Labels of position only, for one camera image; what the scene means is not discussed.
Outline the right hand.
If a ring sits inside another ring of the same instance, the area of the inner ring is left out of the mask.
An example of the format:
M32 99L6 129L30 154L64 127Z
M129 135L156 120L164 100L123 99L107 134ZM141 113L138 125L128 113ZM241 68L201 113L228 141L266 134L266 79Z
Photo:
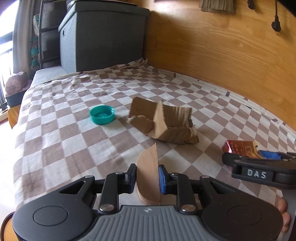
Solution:
M278 200L276 207L281 213L281 216L283 219L281 232L285 233L288 231L290 219L291 219L290 214L287 212L287 202L283 198L281 198Z

